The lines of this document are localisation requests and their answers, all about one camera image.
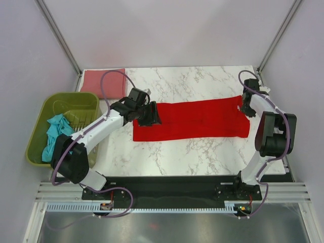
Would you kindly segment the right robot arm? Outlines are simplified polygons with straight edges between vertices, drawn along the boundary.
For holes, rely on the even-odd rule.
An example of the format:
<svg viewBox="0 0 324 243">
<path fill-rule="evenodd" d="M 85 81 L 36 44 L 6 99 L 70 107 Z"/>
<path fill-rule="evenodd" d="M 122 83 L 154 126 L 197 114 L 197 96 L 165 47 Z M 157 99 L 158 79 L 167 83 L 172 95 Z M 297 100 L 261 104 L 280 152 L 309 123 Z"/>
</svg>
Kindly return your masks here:
<svg viewBox="0 0 324 243">
<path fill-rule="evenodd" d="M 255 153 L 248 165 L 234 179 L 233 196 L 244 199 L 259 190 L 259 183 L 271 164 L 291 153 L 294 147 L 297 117 L 280 110 L 260 90 L 259 80 L 247 79 L 243 82 L 242 107 L 247 117 L 260 117 L 255 135 Z"/>
</svg>

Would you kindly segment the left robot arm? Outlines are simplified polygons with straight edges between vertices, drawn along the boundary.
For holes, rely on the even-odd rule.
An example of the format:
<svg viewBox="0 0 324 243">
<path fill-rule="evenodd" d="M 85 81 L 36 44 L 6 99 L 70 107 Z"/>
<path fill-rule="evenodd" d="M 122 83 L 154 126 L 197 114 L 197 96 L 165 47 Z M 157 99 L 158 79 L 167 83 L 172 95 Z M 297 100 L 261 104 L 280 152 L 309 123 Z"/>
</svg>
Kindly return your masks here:
<svg viewBox="0 0 324 243">
<path fill-rule="evenodd" d="M 60 174 L 73 184 L 91 188 L 100 199 L 108 198 L 111 187 L 99 166 L 90 166 L 88 155 L 102 140 L 127 123 L 136 121 L 141 127 L 160 125 L 157 103 L 150 100 L 150 94 L 149 89 L 132 88 L 128 96 L 108 105 L 105 114 L 82 130 L 58 136 L 51 161 L 53 185 L 57 185 L 56 175 Z"/>
</svg>

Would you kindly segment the red t shirt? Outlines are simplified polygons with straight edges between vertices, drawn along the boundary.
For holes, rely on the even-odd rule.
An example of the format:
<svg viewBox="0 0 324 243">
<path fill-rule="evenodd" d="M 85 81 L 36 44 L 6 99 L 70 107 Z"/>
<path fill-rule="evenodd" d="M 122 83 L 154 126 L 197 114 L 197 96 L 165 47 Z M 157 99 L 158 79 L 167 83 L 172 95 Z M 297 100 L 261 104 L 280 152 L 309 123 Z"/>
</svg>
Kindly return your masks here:
<svg viewBox="0 0 324 243">
<path fill-rule="evenodd" d="M 160 125 L 133 122 L 134 142 L 157 142 L 191 138 L 247 138 L 250 121 L 239 110 L 241 96 L 195 102 L 158 103 Z"/>
</svg>

